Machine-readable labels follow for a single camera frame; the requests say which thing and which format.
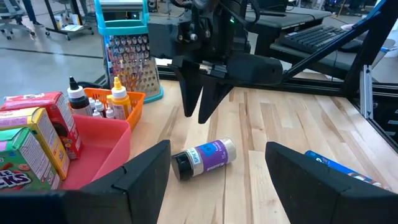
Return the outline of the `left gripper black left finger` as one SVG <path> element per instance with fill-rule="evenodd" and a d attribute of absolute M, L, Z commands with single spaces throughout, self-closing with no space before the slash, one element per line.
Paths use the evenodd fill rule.
<path fill-rule="evenodd" d="M 0 192 L 0 224 L 157 224 L 169 171 L 163 140 L 79 190 Z"/>

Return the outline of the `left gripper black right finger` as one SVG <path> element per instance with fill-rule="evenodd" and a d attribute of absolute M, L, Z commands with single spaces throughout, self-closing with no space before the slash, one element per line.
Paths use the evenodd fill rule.
<path fill-rule="evenodd" d="M 291 224 L 398 224 L 398 194 L 266 144 L 272 184 Z"/>

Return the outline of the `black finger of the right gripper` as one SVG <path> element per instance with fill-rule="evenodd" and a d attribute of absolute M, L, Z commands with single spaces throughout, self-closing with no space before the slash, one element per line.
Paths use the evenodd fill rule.
<path fill-rule="evenodd" d="M 202 75 L 201 83 L 203 85 L 198 122 L 205 124 L 215 109 L 233 89 L 229 83 L 221 82 L 220 78 Z"/>
<path fill-rule="evenodd" d="M 200 65 L 185 60 L 183 57 L 175 57 L 169 68 L 173 70 L 180 84 L 184 114 L 186 117 L 191 117 L 203 87 L 200 78 Z"/>

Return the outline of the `blue Frosted Flakes box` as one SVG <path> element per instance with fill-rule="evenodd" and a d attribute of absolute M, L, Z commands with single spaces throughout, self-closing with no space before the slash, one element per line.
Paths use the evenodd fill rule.
<path fill-rule="evenodd" d="M 345 167 L 345 166 L 343 166 L 343 165 L 341 165 L 341 164 L 339 164 L 339 163 L 337 163 L 337 162 L 335 162 L 335 161 L 333 161 L 331 159 L 328 159 L 328 158 L 326 158 L 326 157 L 324 157 L 324 156 L 322 156 L 322 155 L 320 155 L 320 154 L 318 154 L 316 152 L 307 151 L 305 153 L 305 155 L 307 157 L 313 159 L 313 160 L 321 162 L 322 164 L 325 164 L 328 167 L 330 167 L 330 168 L 332 168 L 334 170 L 337 170 L 339 172 L 342 172 L 342 173 L 344 173 L 344 174 L 346 174 L 348 176 L 351 176 L 351 177 L 353 177 L 355 179 L 362 180 L 363 182 L 367 182 L 367 183 L 369 183 L 371 185 L 374 185 L 376 187 L 380 187 L 380 188 L 382 188 L 384 190 L 391 191 L 391 189 L 388 186 L 383 185 L 383 184 L 381 184 L 378 181 L 372 180 L 369 177 L 366 177 L 365 175 L 362 175 L 362 174 L 360 174 L 360 173 L 358 173 L 358 172 L 356 172 L 356 171 L 354 171 L 354 170 L 352 170 L 350 168 L 347 168 L 347 167 Z"/>

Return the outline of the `spice jar purple label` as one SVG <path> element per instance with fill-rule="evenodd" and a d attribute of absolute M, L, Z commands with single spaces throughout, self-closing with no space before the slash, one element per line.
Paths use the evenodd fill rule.
<path fill-rule="evenodd" d="M 171 163 L 176 178 L 185 181 L 233 162 L 236 155 L 234 142 L 223 138 L 174 154 Z"/>

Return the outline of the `small yellow bottle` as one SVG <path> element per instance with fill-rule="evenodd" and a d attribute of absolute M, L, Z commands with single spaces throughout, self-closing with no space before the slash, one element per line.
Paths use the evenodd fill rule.
<path fill-rule="evenodd" d="M 131 114 L 132 105 L 125 86 L 118 77 L 114 77 L 114 87 L 111 94 L 106 96 L 108 105 L 114 111 L 116 119 L 125 120 Z"/>

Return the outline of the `green Apple Jacks cereal box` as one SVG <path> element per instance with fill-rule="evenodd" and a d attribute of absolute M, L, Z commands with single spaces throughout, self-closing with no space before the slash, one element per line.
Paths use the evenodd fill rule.
<path fill-rule="evenodd" d="M 55 190 L 61 183 L 29 128 L 0 131 L 0 191 Z"/>

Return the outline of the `yellow mini cereal box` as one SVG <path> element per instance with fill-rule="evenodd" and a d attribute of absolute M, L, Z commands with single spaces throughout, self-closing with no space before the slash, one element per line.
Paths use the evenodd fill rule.
<path fill-rule="evenodd" d="M 70 159 L 45 108 L 0 111 L 0 131 L 14 128 L 29 128 L 60 178 L 67 178 Z"/>

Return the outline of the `large dark bottle black nozzle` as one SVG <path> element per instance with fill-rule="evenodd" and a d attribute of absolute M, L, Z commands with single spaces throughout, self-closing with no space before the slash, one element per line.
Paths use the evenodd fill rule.
<path fill-rule="evenodd" d="M 92 116 L 93 110 L 83 87 L 78 85 L 73 77 L 69 77 L 69 85 L 67 93 L 72 112 L 78 115 Z"/>

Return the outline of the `red mini cereal box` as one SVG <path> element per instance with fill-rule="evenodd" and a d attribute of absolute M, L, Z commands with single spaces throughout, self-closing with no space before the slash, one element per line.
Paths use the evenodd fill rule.
<path fill-rule="evenodd" d="M 0 111 L 45 108 L 71 160 L 81 156 L 81 138 L 68 102 L 60 91 L 36 95 L 6 96 Z"/>

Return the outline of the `black desk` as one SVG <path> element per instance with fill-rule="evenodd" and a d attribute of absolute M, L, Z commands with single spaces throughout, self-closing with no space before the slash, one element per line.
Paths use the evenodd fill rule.
<path fill-rule="evenodd" d="M 278 43 L 277 39 L 291 32 L 320 26 L 323 20 L 330 16 L 330 12 L 305 8 L 295 8 L 286 12 L 266 11 L 251 29 L 252 33 L 257 34 L 256 43 L 252 44 L 252 51 L 256 55 L 296 64 L 307 58 L 309 54 L 284 46 Z M 355 56 L 354 53 L 332 52 L 323 59 L 308 65 L 307 69 L 343 80 Z"/>

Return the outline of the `pink plastic tray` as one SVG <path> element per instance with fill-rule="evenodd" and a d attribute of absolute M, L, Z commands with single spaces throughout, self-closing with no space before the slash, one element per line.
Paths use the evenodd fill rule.
<path fill-rule="evenodd" d="M 123 165 L 130 155 L 127 121 L 82 115 L 74 117 L 82 141 L 81 156 L 72 160 L 62 189 L 76 190 Z"/>

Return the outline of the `black computer mouse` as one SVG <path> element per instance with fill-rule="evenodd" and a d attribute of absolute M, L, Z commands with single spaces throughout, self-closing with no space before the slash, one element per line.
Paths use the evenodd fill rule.
<path fill-rule="evenodd" d="M 341 46 L 339 48 L 340 52 L 345 52 L 345 53 L 354 53 L 356 54 L 360 48 L 362 47 L 363 42 L 360 40 L 351 40 L 347 44 Z"/>

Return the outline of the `black rolling stand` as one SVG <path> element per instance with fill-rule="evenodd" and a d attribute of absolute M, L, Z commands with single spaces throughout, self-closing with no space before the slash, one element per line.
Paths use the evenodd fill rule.
<path fill-rule="evenodd" d="M 53 11 L 50 2 L 61 4 L 63 10 Z M 95 34 L 91 26 L 83 23 L 78 0 L 44 0 L 44 4 L 52 24 L 52 27 L 45 28 L 45 35 L 47 37 L 50 37 L 52 33 L 61 34 L 70 41 L 70 35 L 74 33 L 86 32 L 90 35 Z"/>

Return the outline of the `dark office chair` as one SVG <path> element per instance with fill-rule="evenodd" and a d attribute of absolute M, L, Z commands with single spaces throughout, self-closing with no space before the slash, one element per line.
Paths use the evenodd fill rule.
<path fill-rule="evenodd" d="M 13 24 L 13 20 L 25 14 L 25 10 L 21 7 L 17 0 L 0 0 L 0 33 L 7 40 L 12 39 L 13 30 L 26 31 L 31 36 L 35 36 L 35 32 L 25 25 Z"/>

